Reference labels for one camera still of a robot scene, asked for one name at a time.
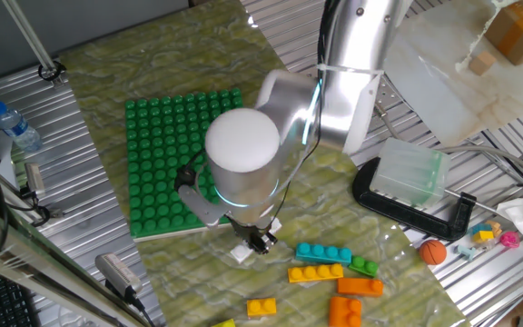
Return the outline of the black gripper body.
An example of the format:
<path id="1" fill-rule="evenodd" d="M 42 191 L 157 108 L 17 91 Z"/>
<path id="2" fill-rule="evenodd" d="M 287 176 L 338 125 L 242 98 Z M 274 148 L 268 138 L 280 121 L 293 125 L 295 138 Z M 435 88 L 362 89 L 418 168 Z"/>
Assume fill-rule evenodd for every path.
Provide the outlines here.
<path id="1" fill-rule="evenodd" d="M 254 233 L 267 233 L 271 229 L 269 223 L 260 227 L 256 223 L 242 223 L 233 218 L 230 219 L 230 223 L 235 233 L 239 229 L 252 229 L 254 230 Z"/>

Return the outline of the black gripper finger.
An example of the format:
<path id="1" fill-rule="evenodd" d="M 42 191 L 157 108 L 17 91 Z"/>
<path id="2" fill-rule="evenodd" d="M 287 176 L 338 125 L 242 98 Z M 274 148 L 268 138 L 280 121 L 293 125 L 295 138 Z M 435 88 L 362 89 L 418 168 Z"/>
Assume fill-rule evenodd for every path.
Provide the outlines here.
<path id="1" fill-rule="evenodd" d="M 252 233 L 250 247 L 258 254 L 267 254 L 278 239 L 270 232 Z"/>
<path id="2" fill-rule="evenodd" d="M 252 249 L 252 236 L 254 235 L 254 230 L 252 229 L 239 229 L 236 231 L 236 234 L 243 240 L 245 245 Z"/>

